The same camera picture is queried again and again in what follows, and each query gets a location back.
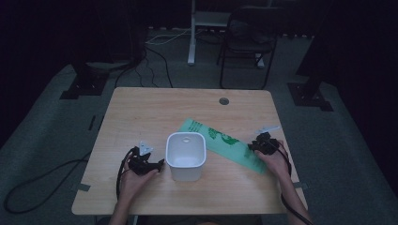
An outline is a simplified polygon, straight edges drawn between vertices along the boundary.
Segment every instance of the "white bucket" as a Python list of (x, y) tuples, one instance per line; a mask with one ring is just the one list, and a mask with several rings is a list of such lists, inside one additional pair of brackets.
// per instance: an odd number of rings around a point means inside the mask
[(206, 141), (195, 132), (173, 133), (167, 139), (166, 162), (177, 181), (196, 181), (206, 161)]

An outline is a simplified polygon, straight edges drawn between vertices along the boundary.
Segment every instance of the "black stand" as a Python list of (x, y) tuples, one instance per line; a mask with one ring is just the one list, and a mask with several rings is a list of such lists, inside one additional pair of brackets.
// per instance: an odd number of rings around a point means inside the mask
[(109, 72), (89, 67), (86, 63), (72, 63), (76, 78), (60, 99), (77, 99), (79, 96), (100, 96), (109, 77)]
[(319, 91), (320, 83), (320, 79), (310, 77), (305, 84), (289, 82), (287, 86), (297, 106), (319, 107), (321, 111), (333, 112), (330, 103), (323, 98)]

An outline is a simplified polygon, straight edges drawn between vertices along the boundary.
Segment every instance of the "chair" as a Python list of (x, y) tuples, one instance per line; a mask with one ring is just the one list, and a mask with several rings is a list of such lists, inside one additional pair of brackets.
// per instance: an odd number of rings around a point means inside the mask
[[(267, 84), (278, 35), (281, 34), (286, 26), (286, 18), (284, 10), (279, 7), (245, 6), (239, 7), (231, 13), (217, 59), (217, 65), (220, 62), (220, 58), (222, 59), (221, 88), (225, 88), (222, 85), (225, 58), (248, 58), (247, 54), (250, 53), (252, 55), (251, 59), (256, 57), (254, 66), (258, 66), (258, 62), (263, 56), (270, 53), (266, 76), (261, 87), (261, 89), (264, 89)], [(234, 53), (235, 56), (227, 56), (227, 51)], [(236, 56), (241, 53), (244, 53), (245, 56)]]

